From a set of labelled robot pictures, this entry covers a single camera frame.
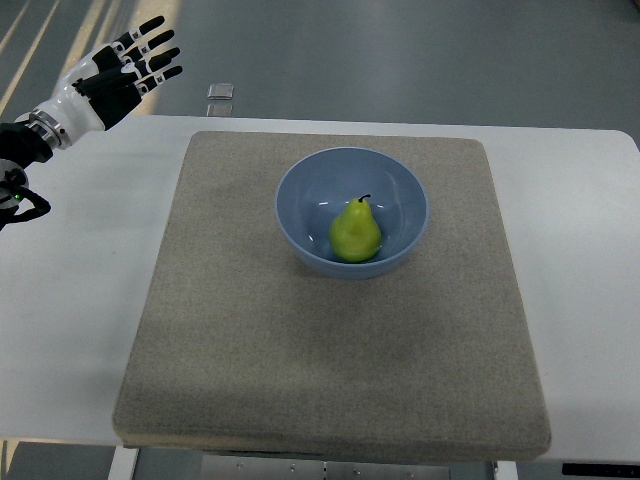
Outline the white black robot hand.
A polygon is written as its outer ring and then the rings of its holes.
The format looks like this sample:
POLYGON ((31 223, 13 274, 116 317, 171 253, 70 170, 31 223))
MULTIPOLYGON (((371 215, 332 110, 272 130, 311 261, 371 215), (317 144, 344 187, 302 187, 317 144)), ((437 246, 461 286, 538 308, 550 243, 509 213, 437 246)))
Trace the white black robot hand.
POLYGON ((119 123, 143 94, 183 72, 181 66, 163 70, 180 54, 178 47, 147 58, 175 35, 169 29, 150 36, 164 22, 164 16, 156 16, 87 54, 58 80, 50 99, 17 121, 53 149, 66 149, 88 132, 119 123))

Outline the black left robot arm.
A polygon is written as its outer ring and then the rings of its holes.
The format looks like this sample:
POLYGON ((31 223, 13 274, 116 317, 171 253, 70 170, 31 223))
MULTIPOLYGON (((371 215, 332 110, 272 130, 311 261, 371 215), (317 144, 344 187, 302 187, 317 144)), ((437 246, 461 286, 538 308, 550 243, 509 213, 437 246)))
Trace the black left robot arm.
POLYGON ((57 82, 50 99, 12 123, 1 125, 1 225, 23 223, 47 214, 49 202, 29 187, 26 169, 45 163, 93 131, 107 131, 123 120, 145 95, 182 67, 180 49, 156 49, 174 31, 157 31, 156 16, 110 43, 92 50, 57 82))

